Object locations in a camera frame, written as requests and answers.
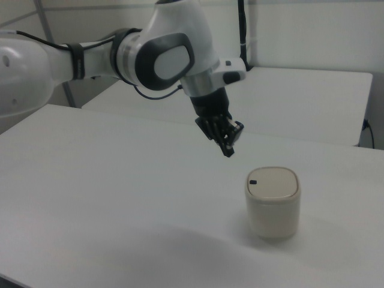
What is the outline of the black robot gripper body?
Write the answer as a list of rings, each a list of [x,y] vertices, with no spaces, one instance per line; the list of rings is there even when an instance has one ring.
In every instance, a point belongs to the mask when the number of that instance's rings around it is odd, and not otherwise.
[[[225,88],[219,88],[213,93],[201,97],[191,97],[197,119],[196,124],[203,132],[214,130],[214,124],[219,132],[225,132],[228,127],[229,99]]]

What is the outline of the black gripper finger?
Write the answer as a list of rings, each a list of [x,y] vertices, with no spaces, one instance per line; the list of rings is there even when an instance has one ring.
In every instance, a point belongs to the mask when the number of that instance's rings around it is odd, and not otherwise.
[[[225,143],[227,149],[232,149],[235,142],[239,139],[244,125],[239,121],[227,118],[228,126],[226,129]]]
[[[220,147],[225,157],[229,158],[235,153],[233,149],[235,127],[230,123],[228,117],[224,115],[200,116],[195,123],[209,140],[213,140]]]

